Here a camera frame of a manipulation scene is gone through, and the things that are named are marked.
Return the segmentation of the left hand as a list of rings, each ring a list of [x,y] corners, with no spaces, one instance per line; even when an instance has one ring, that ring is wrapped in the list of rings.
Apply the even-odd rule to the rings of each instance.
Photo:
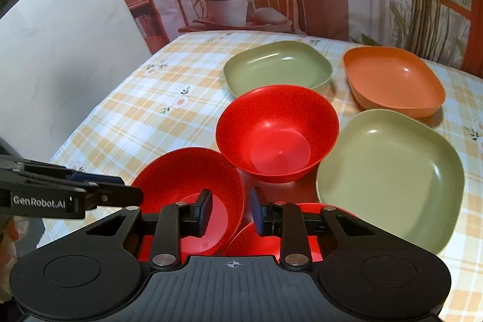
[[[11,299],[9,277],[17,262],[16,243],[26,237],[29,228],[27,217],[1,215],[1,303]]]

